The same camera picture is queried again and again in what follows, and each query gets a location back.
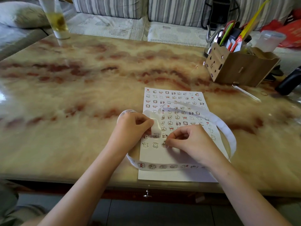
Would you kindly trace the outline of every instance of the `translucent plastic cup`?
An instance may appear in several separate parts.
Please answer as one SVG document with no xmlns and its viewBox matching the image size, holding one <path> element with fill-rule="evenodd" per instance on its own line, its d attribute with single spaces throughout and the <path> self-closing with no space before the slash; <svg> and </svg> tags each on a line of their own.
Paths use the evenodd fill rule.
<svg viewBox="0 0 301 226">
<path fill-rule="evenodd" d="M 286 35 L 280 32 L 264 30 L 261 32 L 255 47 L 261 49 L 263 52 L 273 52 L 285 38 Z"/>
<path fill-rule="evenodd" d="M 39 0 L 39 2 L 47 16 L 56 38 L 70 38 L 59 0 Z"/>
</svg>

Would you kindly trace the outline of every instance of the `marble tabletop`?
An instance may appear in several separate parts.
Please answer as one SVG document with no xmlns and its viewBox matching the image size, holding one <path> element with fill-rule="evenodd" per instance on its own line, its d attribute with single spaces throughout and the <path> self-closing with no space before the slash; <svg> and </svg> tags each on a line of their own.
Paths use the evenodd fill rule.
<svg viewBox="0 0 301 226">
<path fill-rule="evenodd" d="M 0 62 L 0 178 L 75 182 L 105 146 L 118 115 L 142 112 L 144 87 L 201 91 L 233 131 L 232 164 L 263 194 L 301 196 L 299 104 L 276 83 L 213 83 L 203 48 L 53 35 Z M 139 157 L 139 147 L 131 155 Z M 217 183 L 137 179 L 125 159 L 109 186 L 222 192 Z"/>
</svg>

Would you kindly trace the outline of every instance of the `curled sticker tape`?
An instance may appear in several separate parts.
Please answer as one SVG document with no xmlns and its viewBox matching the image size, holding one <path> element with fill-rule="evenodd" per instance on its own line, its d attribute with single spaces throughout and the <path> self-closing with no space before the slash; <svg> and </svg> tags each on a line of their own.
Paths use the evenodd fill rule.
<svg viewBox="0 0 301 226">
<path fill-rule="evenodd" d="M 186 103 L 182 103 L 182 102 L 174 102 L 174 103 L 178 104 L 178 105 L 189 106 L 189 108 L 194 109 L 200 113 L 200 115 L 197 115 L 197 116 L 203 117 L 205 119 L 209 119 L 214 125 L 216 125 L 221 130 L 221 132 L 224 133 L 226 139 L 229 142 L 230 149 L 231 149 L 230 158 L 234 155 L 234 153 L 236 151 L 236 139 L 235 139 L 234 134 L 231 132 L 230 128 L 225 124 L 224 121 L 222 121 L 222 119 L 220 119 L 215 114 L 209 112 L 208 110 L 200 108 L 198 106 L 186 104 Z M 161 110 L 164 108 L 164 106 L 165 106 L 165 104 L 163 104 L 160 107 L 160 109 L 158 110 L 158 114 L 161 113 Z M 127 112 L 136 112 L 136 111 L 131 110 L 131 109 L 124 110 L 119 115 L 117 122 L 118 122 L 119 118 Z M 159 125 L 160 116 L 149 110 L 145 110 L 143 112 L 143 114 L 154 120 L 154 124 L 151 127 L 152 135 L 156 135 L 156 134 L 161 135 L 161 129 L 160 129 L 160 125 Z M 133 159 L 132 157 L 129 156 L 129 154 L 127 154 L 126 157 L 128 158 L 128 160 L 134 167 L 136 167 L 139 170 L 145 170 L 145 171 L 196 169 L 201 166 L 200 164 L 185 164 L 185 163 L 159 164 L 159 163 L 143 162 L 140 160 Z"/>
</svg>

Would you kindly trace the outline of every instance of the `hand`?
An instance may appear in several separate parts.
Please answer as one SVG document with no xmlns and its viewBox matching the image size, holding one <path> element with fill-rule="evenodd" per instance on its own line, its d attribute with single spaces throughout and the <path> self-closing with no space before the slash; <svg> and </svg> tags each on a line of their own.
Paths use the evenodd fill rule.
<svg viewBox="0 0 301 226">
<path fill-rule="evenodd" d="M 153 120 L 142 113 L 126 113 L 119 118 L 106 147 L 126 155 L 144 134 L 151 134 Z"/>
<path fill-rule="evenodd" d="M 183 126 L 166 139 L 170 147 L 179 148 L 209 169 L 228 161 L 201 125 Z"/>
</svg>

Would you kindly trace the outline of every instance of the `kettle spout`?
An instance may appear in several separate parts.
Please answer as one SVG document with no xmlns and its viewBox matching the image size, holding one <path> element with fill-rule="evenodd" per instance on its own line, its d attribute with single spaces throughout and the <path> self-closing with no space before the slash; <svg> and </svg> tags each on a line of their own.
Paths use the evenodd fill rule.
<svg viewBox="0 0 301 226">
<path fill-rule="evenodd" d="M 208 43 L 210 39 L 211 39 L 211 28 L 210 25 L 207 25 L 206 42 Z"/>
</svg>

